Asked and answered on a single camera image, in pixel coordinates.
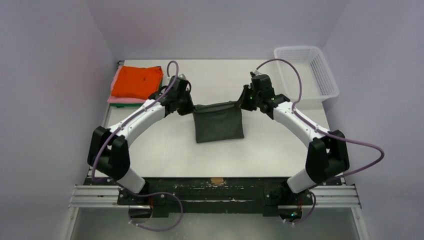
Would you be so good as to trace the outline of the dark grey t-shirt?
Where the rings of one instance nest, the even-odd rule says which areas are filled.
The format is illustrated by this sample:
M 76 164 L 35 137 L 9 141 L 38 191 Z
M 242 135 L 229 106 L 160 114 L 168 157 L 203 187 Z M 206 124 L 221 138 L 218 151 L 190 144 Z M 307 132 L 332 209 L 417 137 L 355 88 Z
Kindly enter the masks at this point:
M 193 114 L 195 141 L 198 144 L 243 139 L 242 110 L 235 101 L 198 104 Z

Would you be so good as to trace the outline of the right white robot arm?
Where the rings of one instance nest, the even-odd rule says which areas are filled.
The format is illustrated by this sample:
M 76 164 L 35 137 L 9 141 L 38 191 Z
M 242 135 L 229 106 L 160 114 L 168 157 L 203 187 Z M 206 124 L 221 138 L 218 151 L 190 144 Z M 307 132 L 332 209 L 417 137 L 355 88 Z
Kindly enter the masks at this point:
M 347 145 L 340 140 L 343 133 L 336 130 L 336 138 L 331 138 L 306 124 L 302 120 L 306 116 L 294 110 L 285 95 L 275 94 L 267 74 L 252 74 L 251 83 L 244 85 L 237 104 L 243 110 L 260 110 L 291 131 L 307 148 L 304 168 L 283 183 L 280 196 L 284 202 L 294 203 L 302 191 L 349 169 Z

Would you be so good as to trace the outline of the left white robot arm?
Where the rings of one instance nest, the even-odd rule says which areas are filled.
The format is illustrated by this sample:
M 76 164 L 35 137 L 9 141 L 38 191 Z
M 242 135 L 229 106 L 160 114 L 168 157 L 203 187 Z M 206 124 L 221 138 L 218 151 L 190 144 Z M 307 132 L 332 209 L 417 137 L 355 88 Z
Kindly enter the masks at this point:
M 146 180 L 131 168 L 131 144 L 149 127 L 173 112 L 184 116 L 193 111 L 191 83 L 183 74 L 174 75 L 169 85 L 154 92 L 131 115 L 108 128 L 97 127 L 87 157 L 87 163 L 92 167 L 92 181 L 100 181 L 95 176 L 99 171 L 130 191 L 129 197 L 136 204 L 146 203 L 149 199 Z

